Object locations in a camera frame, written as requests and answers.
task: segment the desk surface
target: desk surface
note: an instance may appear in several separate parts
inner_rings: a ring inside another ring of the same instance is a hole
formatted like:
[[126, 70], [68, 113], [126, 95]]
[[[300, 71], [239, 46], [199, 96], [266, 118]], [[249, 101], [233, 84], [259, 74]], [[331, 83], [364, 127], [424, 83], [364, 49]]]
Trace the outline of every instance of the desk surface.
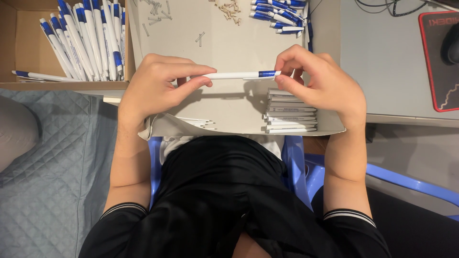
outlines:
[[[401, 1], [397, 13], [420, 4], [419, 0]], [[355, 1], [341, 1], [341, 67], [364, 90], [367, 113], [459, 119], [459, 111], [433, 109], [418, 23], [419, 14], [432, 11], [445, 9], [427, 5], [416, 13], [392, 17], [384, 7], [361, 9]], [[459, 91], [451, 97], [459, 98]]]

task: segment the mouse pad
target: mouse pad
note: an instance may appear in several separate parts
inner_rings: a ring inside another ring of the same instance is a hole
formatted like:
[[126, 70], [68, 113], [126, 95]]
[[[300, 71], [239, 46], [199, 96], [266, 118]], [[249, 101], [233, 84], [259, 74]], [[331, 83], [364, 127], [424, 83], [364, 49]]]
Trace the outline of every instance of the mouse pad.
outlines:
[[451, 27], [458, 22], [459, 12], [456, 11], [419, 15], [433, 107], [437, 112], [459, 110], [459, 64], [444, 61], [441, 54], [443, 40]]

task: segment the left hand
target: left hand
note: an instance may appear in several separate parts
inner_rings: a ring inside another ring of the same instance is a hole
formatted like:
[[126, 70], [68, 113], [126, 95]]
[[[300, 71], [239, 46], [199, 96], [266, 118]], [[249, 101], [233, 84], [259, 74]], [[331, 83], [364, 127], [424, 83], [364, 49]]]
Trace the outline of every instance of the left hand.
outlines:
[[[121, 99], [118, 120], [139, 125], [146, 117], [179, 105], [198, 88], [212, 86], [207, 77], [196, 77], [188, 82], [187, 77], [216, 71], [209, 66], [197, 65], [190, 59], [148, 54]], [[178, 88], [171, 84], [175, 80]]]

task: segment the pile of pens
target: pile of pens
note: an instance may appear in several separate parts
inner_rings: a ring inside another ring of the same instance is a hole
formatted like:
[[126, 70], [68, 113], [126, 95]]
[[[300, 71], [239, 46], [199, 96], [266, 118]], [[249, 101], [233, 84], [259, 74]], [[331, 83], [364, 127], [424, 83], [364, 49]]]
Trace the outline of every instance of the pile of pens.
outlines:
[[[118, 0], [83, 0], [71, 7], [57, 0], [59, 15], [51, 14], [50, 24], [40, 19], [67, 80], [124, 80], [125, 8]], [[28, 73], [27, 77], [36, 74]]]
[[305, 46], [312, 50], [312, 26], [308, 0], [252, 0], [250, 17], [275, 21], [270, 27], [278, 34], [296, 34], [297, 38], [304, 33]]
[[217, 128], [209, 128], [210, 124], [215, 124], [215, 122], [212, 122], [212, 120], [207, 120], [207, 119], [196, 119], [196, 118], [179, 118], [184, 122], [187, 122], [191, 125], [194, 125], [196, 127], [206, 129], [206, 130], [217, 130]]
[[305, 104], [293, 94], [268, 90], [268, 107], [263, 119], [267, 120], [267, 134], [304, 133], [316, 131], [317, 120], [311, 105]]

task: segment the pen clip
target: pen clip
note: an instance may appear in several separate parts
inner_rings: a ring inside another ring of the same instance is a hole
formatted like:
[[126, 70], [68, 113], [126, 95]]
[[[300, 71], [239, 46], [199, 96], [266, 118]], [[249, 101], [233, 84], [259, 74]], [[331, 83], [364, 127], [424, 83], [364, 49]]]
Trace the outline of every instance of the pen clip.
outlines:
[[265, 81], [265, 80], [273, 80], [275, 76], [269, 76], [269, 77], [255, 77], [255, 78], [244, 78], [242, 80], [244, 81]]

